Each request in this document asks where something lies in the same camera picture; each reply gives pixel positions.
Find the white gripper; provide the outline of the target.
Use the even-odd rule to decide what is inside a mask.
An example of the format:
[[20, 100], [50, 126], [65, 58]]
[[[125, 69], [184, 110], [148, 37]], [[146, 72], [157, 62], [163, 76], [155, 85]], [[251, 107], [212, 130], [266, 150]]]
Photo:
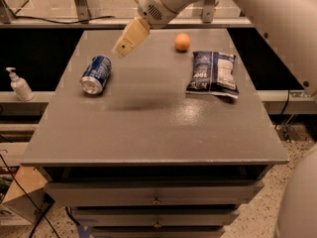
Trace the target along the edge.
[[150, 34], [151, 27], [159, 29], [172, 21], [194, 0], [139, 0], [138, 13], [123, 30], [112, 52], [125, 56]]

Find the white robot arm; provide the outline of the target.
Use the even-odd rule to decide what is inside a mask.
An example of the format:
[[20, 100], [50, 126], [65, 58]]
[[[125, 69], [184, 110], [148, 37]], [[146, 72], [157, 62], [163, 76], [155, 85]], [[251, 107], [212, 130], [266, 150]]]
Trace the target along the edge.
[[[128, 54], [150, 29], [166, 26], [200, 0], [135, 0], [139, 16], [118, 39], [114, 51]], [[316, 0], [233, 0], [296, 79], [317, 95]], [[317, 238], [317, 151], [311, 149], [292, 172], [284, 191], [273, 238]]]

